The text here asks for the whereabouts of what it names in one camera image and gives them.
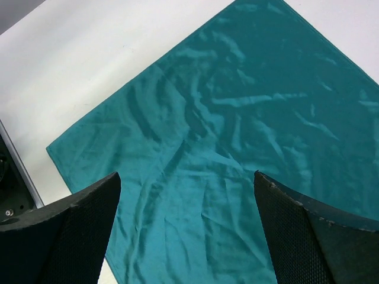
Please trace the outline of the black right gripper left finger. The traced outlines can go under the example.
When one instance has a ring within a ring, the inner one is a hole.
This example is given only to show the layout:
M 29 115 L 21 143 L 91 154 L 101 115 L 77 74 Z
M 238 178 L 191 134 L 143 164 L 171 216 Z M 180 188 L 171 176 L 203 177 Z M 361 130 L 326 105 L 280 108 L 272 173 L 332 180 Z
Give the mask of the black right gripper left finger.
M 1 222 L 1 283 L 97 283 L 120 193 L 114 172 Z

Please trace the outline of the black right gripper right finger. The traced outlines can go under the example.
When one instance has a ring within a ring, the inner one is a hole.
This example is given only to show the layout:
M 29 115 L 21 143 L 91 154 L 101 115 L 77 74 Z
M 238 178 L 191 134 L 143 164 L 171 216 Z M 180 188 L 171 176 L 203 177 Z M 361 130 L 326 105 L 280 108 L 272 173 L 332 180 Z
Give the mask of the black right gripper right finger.
M 254 174 L 254 195 L 278 283 L 378 283 L 378 221 Z

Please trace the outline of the teal cloth napkin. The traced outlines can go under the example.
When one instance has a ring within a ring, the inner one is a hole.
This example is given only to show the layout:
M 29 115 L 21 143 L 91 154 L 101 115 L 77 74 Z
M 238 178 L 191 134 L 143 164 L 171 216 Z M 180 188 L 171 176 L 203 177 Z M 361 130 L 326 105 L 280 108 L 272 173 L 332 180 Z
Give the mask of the teal cloth napkin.
M 73 193 L 120 175 L 118 283 L 275 283 L 253 174 L 378 218 L 378 85 L 283 1 L 234 1 L 47 152 Z

